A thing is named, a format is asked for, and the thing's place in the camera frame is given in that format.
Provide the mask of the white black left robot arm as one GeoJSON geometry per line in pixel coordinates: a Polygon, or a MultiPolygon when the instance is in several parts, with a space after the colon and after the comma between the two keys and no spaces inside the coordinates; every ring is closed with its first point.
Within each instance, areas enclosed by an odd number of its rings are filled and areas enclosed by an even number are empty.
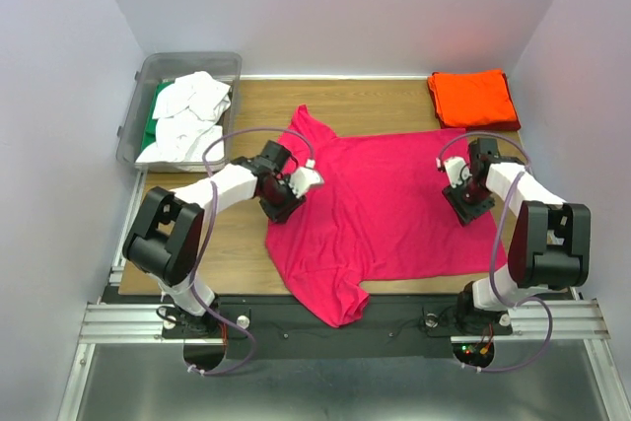
{"type": "Polygon", "coordinates": [[[215,293],[195,275],[202,247],[208,244],[202,231],[210,229],[218,213],[253,198],[270,222],[287,222],[306,201],[296,182],[302,169],[286,173],[289,163],[297,163],[292,152],[269,141],[259,155],[238,157],[194,184],[177,190],[155,186],[146,193],[122,255],[173,300],[171,309],[157,310],[166,329],[207,336],[225,327],[215,309],[215,293]]]}

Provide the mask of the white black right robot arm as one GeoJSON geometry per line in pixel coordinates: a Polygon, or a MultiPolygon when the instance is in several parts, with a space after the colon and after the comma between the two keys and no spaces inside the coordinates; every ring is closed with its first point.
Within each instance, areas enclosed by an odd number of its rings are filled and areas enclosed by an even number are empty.
{"type": "Polygon", "coordinates": [[[513,214],[516,224],[505,264],[498,262],[501,238],[496,236],[487,277],[469,282],[452,307],[425,316],[427,330],[443,337],[506,329],[510,309],[546,292],[583,285],[590,268],[590,209],[546,189],[528,158],[502,154],[500,135],[466,137],[466,158],[438,154],[437,168],[449,180],[444,197],[462,226],[489,212],[497,199],[504,203],[500,219],[513,214]]]}

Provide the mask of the pink t shirt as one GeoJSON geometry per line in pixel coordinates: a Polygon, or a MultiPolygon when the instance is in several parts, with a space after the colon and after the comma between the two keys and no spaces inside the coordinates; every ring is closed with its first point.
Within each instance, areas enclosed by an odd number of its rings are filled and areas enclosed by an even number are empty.
{"type": "Polygon", "coordinates": [[[488,271],[495,221],[486,213],[462,226],[435,163],[460,133],[341,137],[305,105],[294,111],[279,141],[299,161],[315,158],[324,184],[286,223],[269,225],[265,246],[286,288],[321,321],[360,319],[364,281],[488,271]]]}

